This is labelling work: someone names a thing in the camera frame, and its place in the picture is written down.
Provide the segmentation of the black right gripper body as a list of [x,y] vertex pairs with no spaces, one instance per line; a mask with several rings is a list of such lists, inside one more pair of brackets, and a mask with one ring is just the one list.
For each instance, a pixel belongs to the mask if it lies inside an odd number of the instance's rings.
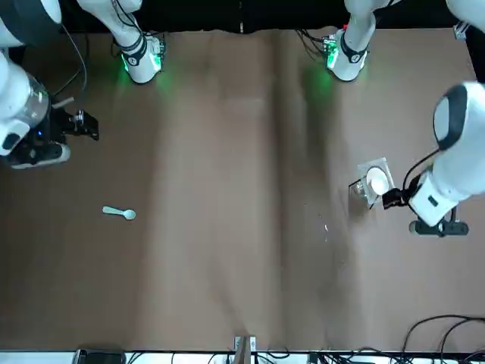
[[61,148],[69,152],[66,132],[72,129],[71,114],[63,108],[52,108],[36,126],[33,147],[37,152],[53,152]]

